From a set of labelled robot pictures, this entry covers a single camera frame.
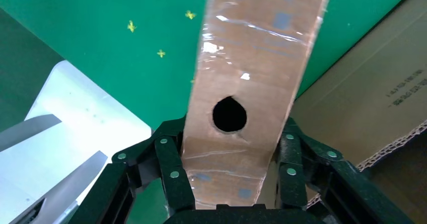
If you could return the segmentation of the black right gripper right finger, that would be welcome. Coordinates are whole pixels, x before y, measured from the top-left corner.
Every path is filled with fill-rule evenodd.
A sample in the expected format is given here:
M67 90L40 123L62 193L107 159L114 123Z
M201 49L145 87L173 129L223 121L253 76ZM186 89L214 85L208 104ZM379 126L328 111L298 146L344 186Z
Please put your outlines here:
M341 152L307 135L289 118L278 142L278 190L281 208L309 214L307 188L338 223L411 223Z

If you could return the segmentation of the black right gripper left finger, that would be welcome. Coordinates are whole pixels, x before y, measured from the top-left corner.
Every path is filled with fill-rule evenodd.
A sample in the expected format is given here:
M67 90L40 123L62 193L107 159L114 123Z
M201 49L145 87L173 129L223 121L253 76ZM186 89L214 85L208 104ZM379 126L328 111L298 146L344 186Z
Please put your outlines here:
M137 194L156 179L173 213L194 209L179 151L184 124L184 117L164 121L150 138L115 153L69 222L126 223Z

